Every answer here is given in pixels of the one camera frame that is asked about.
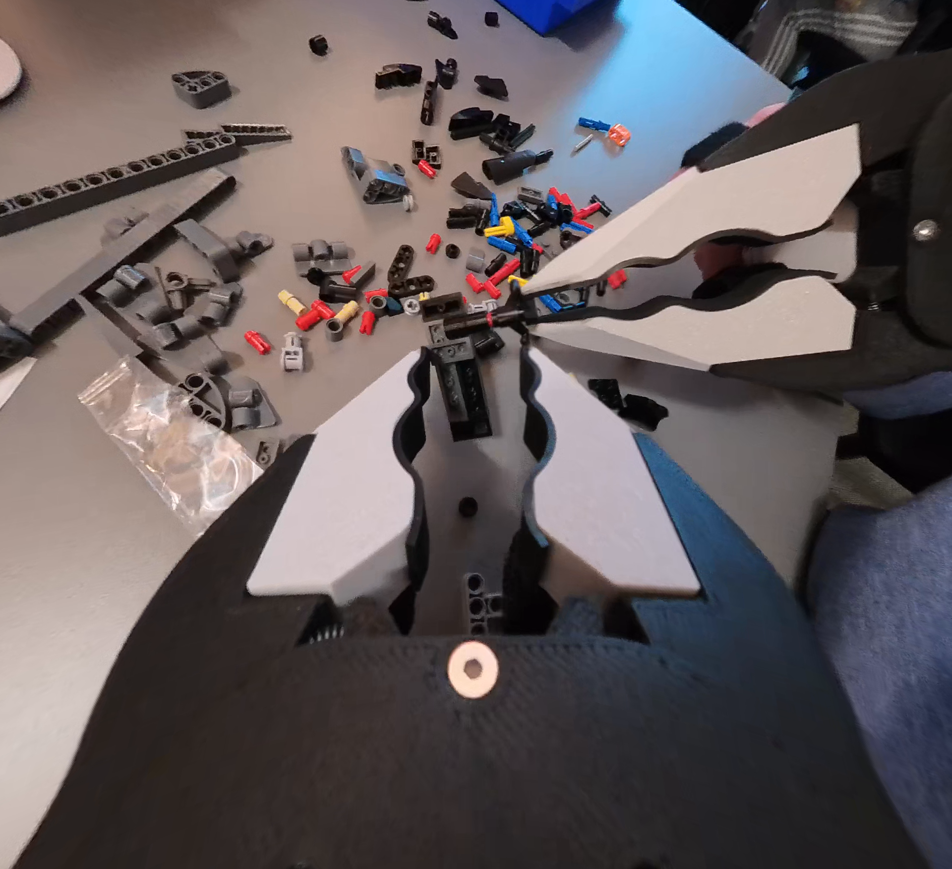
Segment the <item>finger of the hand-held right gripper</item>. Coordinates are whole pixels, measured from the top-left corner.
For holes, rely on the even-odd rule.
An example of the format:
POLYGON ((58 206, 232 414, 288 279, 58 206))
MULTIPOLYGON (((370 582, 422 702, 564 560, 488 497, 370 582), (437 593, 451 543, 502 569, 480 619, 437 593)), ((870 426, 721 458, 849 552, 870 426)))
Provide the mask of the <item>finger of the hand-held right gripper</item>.
POLYGON ((823 273, 761 266, 718 297, 659 297, 631 309, 545 315, 537 339, 610 356, 708 372, 713 366, 842 352, 858 313, 823 273))
POLYGON ((619 269, 661 266, 727 232, 769 244, 824 227, 862 173, 850 124, 702 172, 689 170, 556 256, 528 285, 589 285, 619 269))

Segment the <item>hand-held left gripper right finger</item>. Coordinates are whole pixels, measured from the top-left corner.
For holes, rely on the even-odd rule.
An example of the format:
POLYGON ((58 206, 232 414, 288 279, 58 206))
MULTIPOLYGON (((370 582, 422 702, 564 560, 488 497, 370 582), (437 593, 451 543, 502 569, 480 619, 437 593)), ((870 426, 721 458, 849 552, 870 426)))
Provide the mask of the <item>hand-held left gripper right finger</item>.
POLYGON ((534 347, 520 352, 532 465, 505 563, 505 629, 543 635, 571 601, 608 616, 703 590, 636 434, 534 347))

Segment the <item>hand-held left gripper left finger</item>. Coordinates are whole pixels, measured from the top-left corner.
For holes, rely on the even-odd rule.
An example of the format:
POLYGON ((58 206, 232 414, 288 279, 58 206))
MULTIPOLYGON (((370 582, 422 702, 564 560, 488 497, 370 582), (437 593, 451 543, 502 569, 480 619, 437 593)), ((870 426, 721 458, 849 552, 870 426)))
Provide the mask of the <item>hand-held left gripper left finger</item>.
POLYGON ((313 435, 246 590, 373 601, 411 631, 429 563, 414 460, 425 445, 431 357, 403 357, 313 435))

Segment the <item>pile of coloured lego pins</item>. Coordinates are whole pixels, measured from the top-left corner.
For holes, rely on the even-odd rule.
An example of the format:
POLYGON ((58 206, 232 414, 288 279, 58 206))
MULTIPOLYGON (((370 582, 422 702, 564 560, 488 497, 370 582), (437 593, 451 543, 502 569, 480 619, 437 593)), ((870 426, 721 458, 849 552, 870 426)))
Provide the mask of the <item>pile of coloured lego pins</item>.
MULTIPOLYGON (((435 232, 426 244, 408 232, 380 230, 349 244, 325 232, 323 238, 292 244, 296 286, 286 281, 276 292, 284 328, 299 334, 313 332, 336 342, 350 334, 371 335, 375 324, 389 317, 422 321, 423 301, 441 295, 461 294, 470 312, 502 306, 512 291, 523 290, 524 280, 542 260, 544 245, 531 231, 508 215, 493 224, 495 208, 483 203, 451 212, 452 224, 486 228, 487 240, 469 260, 436 260, 446 248, 453 256, 466 251, 435 232)), ((594 288, 558 288, 530 298, 530 319, 566 315, 597 307, 594 288)))

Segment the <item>person's right forearm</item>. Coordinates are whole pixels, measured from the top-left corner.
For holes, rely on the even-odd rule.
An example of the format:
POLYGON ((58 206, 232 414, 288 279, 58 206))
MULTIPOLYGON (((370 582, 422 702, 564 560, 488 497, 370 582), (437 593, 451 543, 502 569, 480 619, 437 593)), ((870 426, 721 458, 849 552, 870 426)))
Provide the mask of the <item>person's right forearm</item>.
POLYGON ((934 416, 951 410, 951 372, 935 372, 876 389, 847 391, 844 402, 879 421, 934 416))

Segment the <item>dark grey curved lego beam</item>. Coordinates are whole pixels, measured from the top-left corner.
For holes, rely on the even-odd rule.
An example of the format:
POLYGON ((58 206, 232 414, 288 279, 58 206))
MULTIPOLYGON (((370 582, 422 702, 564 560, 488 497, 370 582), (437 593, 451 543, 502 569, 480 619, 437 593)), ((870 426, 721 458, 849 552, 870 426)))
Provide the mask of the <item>dark grey curved lego beam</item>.
POLYGON ((225 432, 230 431, 231 412, 227 395, 217 377, 208 373, 191 373, 177 383, 187 398, 187 405, 197 419, 225 432))

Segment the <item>long grey lego strip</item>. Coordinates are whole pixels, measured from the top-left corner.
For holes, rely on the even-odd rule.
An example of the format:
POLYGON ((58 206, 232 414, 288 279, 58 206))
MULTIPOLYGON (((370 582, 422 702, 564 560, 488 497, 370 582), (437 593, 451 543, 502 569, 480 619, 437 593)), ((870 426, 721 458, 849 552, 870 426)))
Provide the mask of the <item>long grey lego strip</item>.
POLYGON ((103 247, 96 255, 44 291, 21 312, 15 313, 8 325, 32 337, 47 321, 57 315, 75 295, 105 280, 120 265, 154 241, 161 232, 183 220, 201 205, 234 189, 232 174, 211 168, 188 183, 182 192, 151 211, 144 220, 133 225, 118 239, 103 247))

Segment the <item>dark grey lego block assembly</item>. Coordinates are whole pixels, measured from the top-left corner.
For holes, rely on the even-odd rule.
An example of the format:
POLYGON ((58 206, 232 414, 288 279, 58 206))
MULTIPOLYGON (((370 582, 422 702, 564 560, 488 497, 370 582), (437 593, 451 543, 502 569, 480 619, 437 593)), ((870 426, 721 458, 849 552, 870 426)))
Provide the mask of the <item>dark grey lego block assembly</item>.
POLYGON ((352 146, 341 148, 343 164, 367 205, 398 205, 406 213, 416 208, 403 168, 388 161, 369 159, 352 146))

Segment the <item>long dark grey lego beam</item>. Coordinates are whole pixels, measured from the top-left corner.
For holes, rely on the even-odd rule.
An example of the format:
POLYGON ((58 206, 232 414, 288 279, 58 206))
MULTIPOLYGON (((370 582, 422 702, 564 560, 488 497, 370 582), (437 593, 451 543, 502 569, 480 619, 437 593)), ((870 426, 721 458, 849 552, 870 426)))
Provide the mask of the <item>long dark grey lego beam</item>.
POLYGON ((98 204, 236 159, 242 147, 229 134, 189 140, 138 160, 1 200, 1 235, 63 218, 98 204))

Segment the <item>person's right hand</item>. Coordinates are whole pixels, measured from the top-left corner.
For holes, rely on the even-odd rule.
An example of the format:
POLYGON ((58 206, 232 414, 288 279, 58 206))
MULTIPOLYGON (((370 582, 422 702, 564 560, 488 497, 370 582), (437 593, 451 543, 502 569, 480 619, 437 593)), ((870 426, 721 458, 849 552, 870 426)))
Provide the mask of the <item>person's right hand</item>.
POLYGON ((779 263, 749 263, 745 251, 743 244, 707 243, 699 246, 694 252, 694 261, 702 278, 698 289, 711 292, 717 287, 725 292, 748 280, 784 270, 784 265, 779 263))

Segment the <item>dark striped garment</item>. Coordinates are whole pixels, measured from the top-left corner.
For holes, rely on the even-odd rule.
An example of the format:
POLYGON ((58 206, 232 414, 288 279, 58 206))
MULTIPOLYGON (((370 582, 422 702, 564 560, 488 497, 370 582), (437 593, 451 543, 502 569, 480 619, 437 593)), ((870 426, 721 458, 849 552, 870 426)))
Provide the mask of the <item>dark striped garment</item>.
POLYGON ((920 0, 762 0, 733 43, 779 79, 803 55, 880 62, 913 34, 919 8, 920 0))

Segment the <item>blue pin with orange stud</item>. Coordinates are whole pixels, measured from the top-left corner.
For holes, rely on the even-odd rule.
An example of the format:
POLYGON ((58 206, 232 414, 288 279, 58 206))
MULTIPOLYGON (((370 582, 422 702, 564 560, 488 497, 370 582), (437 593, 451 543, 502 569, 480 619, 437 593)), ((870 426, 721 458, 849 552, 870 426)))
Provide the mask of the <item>blue pin with orange stud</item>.
POLYGON ((577 121, 577 127, 584 129, 586 134, 581 138, 581 140, 577 141, 571 149, 571 154, 573 156, 589 146, 589 144, 591 144, 596 139, 596 137, 606 139, 613 145, 622 149, 625 148, 631 139, 631 133, 624 125, 621 124, 609 124, 597 119, 579 117, 577 121))

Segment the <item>small clear plastic bag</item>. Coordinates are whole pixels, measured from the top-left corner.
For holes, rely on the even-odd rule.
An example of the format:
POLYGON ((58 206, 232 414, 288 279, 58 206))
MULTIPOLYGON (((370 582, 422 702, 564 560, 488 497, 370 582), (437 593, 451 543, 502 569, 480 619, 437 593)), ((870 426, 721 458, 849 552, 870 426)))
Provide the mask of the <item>small clear plastic bag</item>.
POLYGON ((132 357, 78 399, 193 539, 264 476, 232 435, 192 413, 185 392, 132 357))

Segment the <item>pile of dark grey connectors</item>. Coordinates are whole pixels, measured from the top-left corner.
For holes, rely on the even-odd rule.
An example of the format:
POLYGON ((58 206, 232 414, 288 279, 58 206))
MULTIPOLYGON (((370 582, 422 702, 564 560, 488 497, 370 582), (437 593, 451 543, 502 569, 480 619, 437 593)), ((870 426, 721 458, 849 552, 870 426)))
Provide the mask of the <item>pile of dark grey connectors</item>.
POLYGON ((138 360, 169 384, 177 387, 191 373, 217 377, 231 412, 229 432, 275 426, 263 388, 249 377, 229 377, 232 363, 213 337, 243 298, 242 263, 268 250, 272 239, 242 232, 224 241, 196 220, 177 222, 173 234, 207 263, 208 276, 148 261, 125 263, 76 301, 118 355, 138 360))

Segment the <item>grey rounded beam with holes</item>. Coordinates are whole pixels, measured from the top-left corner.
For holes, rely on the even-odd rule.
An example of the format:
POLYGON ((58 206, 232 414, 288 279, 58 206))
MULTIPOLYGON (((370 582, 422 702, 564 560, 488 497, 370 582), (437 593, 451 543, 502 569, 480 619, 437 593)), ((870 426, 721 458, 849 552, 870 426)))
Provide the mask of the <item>grey rounded beam with holes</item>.
POLYGON ((206 109, 232 96, 230 81, 220 71, 180 71, 171 79, 176 96, 196 109, 206 109))

